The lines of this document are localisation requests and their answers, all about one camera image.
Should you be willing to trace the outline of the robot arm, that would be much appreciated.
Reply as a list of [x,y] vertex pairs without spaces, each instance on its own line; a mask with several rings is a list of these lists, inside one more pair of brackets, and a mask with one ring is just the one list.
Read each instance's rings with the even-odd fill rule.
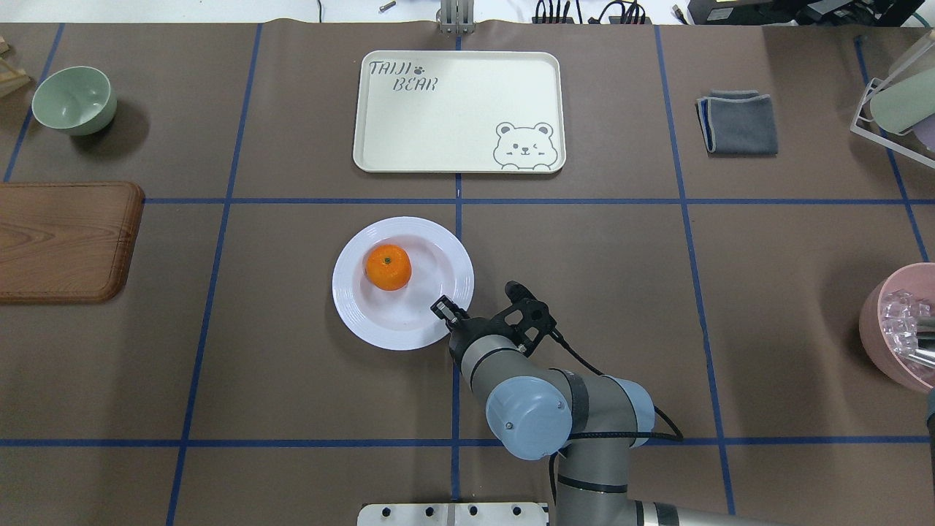
[[449,350],[487,425],[511,455],[549,460],[557,525],[755,525],[756,519],[698,511],[629,496],[630,455],[655,432],[662,413],[635,382],[593,372],[542,367],[531,360],[546,338],[567,342],[544,302],[520,283],[511,305],[472,317],[448,297],[431,307],[450,333]]

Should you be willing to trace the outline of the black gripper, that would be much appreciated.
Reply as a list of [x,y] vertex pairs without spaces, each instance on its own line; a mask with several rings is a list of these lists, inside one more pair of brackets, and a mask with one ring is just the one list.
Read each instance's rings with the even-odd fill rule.
[[488,353],[512,350],[512,329],[503,316],[469,319],[468,313],[446,295],[435,300],[430,310],[449,329],[449,352],[458,370],[463,370],[465,362],[468,370],[473,370]]

